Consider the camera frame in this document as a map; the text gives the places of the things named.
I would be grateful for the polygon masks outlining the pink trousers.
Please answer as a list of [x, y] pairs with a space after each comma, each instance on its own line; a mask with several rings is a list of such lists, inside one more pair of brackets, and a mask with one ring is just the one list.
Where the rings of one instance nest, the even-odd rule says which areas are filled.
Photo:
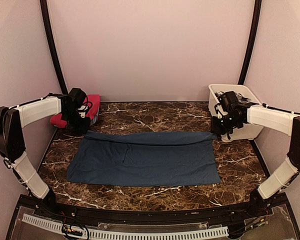
[[98, 120], [100, 103], [100, 95], [88, 94], [79, 109], [52, 116], [50, 124], [60, 129], [91, 126]]

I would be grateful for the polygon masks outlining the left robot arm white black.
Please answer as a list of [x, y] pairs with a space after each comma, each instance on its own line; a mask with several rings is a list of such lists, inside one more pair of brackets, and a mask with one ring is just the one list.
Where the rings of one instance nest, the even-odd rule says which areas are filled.
[[25, 103], [0, 107], [0, 156], [19, 183], [42, 201], [40, 208], [50, 218], [57, 218], [61, 208], [54, 202], [54, 191], [40, 177], [38, 164], [27, 152], [30, 131], [41, 120], [51, 118], [57, 128], [85, 134], [97, 118], [99, 105], [98, 95], [73, 88], [68, 94], [49, 93]]

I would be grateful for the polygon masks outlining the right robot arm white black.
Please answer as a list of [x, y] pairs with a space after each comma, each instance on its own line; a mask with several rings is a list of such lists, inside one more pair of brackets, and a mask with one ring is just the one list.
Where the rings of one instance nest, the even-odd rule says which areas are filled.
[[259, 185], [245, 213], [256, 217], [265, 200], [300, 175], [300, 113], [261, 104], [234, 91], [211, 91], [211, 132], [224, 142], [255, 140], [270, 176]]

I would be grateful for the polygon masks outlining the dark blue garment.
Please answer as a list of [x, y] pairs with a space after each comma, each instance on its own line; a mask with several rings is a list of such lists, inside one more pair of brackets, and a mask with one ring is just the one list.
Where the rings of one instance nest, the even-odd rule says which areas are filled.
[[208, 131], [127, 135], [88, 131], [67, 168], [66, 179], [120, 187], [219, 184], [215, 139]]

